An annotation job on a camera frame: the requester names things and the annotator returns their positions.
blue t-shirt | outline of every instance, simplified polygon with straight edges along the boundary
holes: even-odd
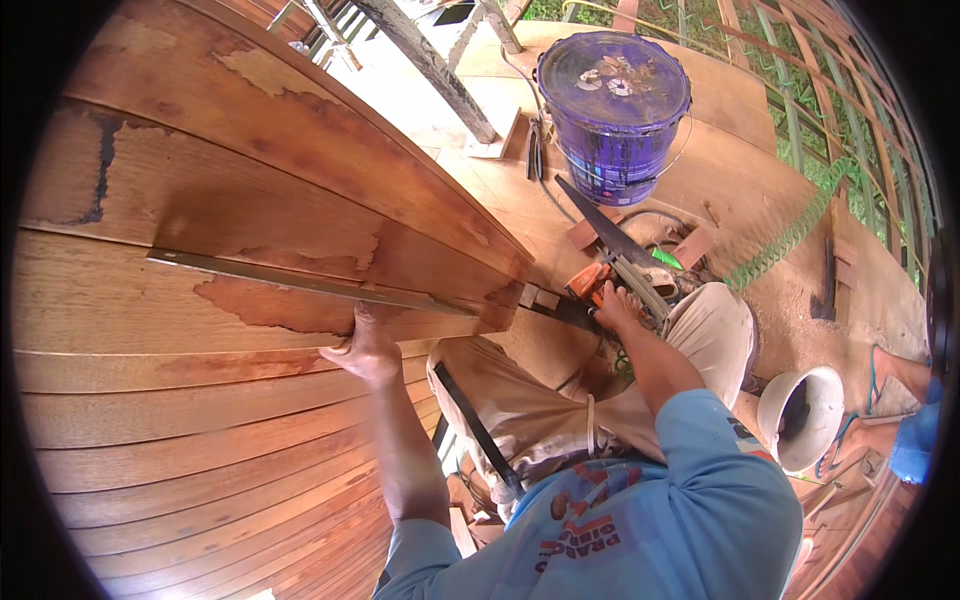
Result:
[[[803,534],[786,476],[708,390],[657,414],[667,466],[602,459],[539,482],[467,559],[450,530],[401,521],[374,600],[776,599]]]

wooden floor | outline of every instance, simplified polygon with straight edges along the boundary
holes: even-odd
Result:
[[[524,46],[508,60],[530,77],[540,53],[555,40],[595,28],[571,23],[520,21],[516,36]],[[718,60],[687,48],[656,40],[683,65],[691,80],[692,118],[680,125],[670,158],[689,141],[674,166],[661,178],[644,207],[666,210],[693,226],[711,229],[715,243],[708,253],[710,268],[719,276],[774,240],[810,202],[814,185],[776,157],[773,122],[766,110],[763,84],[756,78]],[[524,177],[524,141],[527,117],[536,114],[534,98],[526,83],[499,55],[492,31],[481,27],[457,67],[478,103],[489,112],[519,106],[516,133],[499,160],[464,157],[457,150],[465,131],[439,95],[386,39],[354,44],[364,68],[349,72],[334,63],[330,73],[365,102],[411,137],[430,156],[485,206],[536,258],[530,280],[542,287],[563,291],[565,282],[591,257],[578,252],[565,238],[570,223],[532,181]],[[547,147],[547,187],[564,208],[579,217],[572,203],[553,184],[556,172],[564,171],[562,156]],[[704,201],[721,216],[717,228]],[[812,321],[811,294],[823,297],[824,239],[829,217],[821,220],[807,238],[766,275],[741,293],[754,309],[759,329],[759,351],[754,372],[772,378],[781,372],[806,369],[817,364],[834,367],[844,382],[846,410],[865,408],[869,381],[869,349],[880,343],[907,358],[922,360],[926,348],[923,299],[895,259],[846,209],[838,211],[834,233],[858,250],[858,287],[850,298],[846,325]],[[628,231],[637,241],[663,233],[668,221],[644,217]],[[513,337],[524,333],[530,320],[517,318]],[[527,344],[524,360],[537,376],[564,376],[570,365],[550,368],[550,345]],[[909,411],[911,399],[881,406],[881,414]],[[756,399],[743,395],[735,412],[756,411]],[[845,467],[846,487],[817,523],[810,523],[815,550],[811,562],[791,583],[792,598],[810,597],[807,592],[826,574],[829,558],[847,547],[854,529],[877,502],[884,502],[891,486],[869,488],[859,474],[854,454]],[[805,497],[819,486],[793,480],[798,496]]]

flip-flop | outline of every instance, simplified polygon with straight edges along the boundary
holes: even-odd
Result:
[[[840,467],[840,463],[834,463],[833,461],[837,460],[837,457],[840,456],[840,447],[843,445],[843,438],[845,435],[847,435],[847,430],[850,429],[850,424],[853,422],[854,419],[859,419],[859,418],[860,416],[855,412],[850,413],[847,416],[847,420],[844,421],[843,426],[840,427],[840,431],[837,432],[836,437],[833,438],[833,442],[830,442],[830,445],[833,445],[833,443],[836,442],[837,447],[835,450],[833,450],[833,458],[830,459],[830,463],[827,466],[827,470],[834,470],[835,468]],[[813,470],[813,473],[817,476],[817,479],[823,479],[823,475],[821,474],[821,471],[823,470],[824,459],[827,458],[828,453],[829,453],[829,448],[827,448],[827,452],[825,452],[824,455],[820,457],[820,460],[817,461],[817,466]]]
[[[880,394],[882,393],[882,391],[876,386],[876,369],[874,369],[874,350],[877,348],[883,349],[880,347],[880,344],[873,344],[870,346],[870,390],[867,392],[867,415],[872,415],[874,413],[874,392],[876,392],[877,403],[880,402]]]

green coiled hose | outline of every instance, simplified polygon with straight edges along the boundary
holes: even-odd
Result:
[[[724,283],[739,292],[769,271],[783,260],[790,251],[800,245],[816,227],[824,213],[827,212],[833,189],[844,176],[851,178],[853,183],[858,185],[860,168],[852,158],[841,156],[830,164],[826,180],[813,195],[813,200],[810,201],[806,210],[777,239],[767,244],[757,255],[734,267],[732,272],[723,278]]]

man's arm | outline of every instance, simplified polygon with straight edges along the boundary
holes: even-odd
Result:
[[[667,400],[680,392],[706,387],[700,372],[673,348],[637,320],[639,306],[626,288],[604,283],[603,308],[594,318],[623,342],[634,370],[636,386],[655,417]]]
[[[390,517],[394,523],[426,518],[449,528],[449,491],[437,451],[407,394],[400,348],[384,331],[375,305],[358,301],[353,312],[353,337],[337,348],[321,348],[321,355],[370,388],[368,418]]]

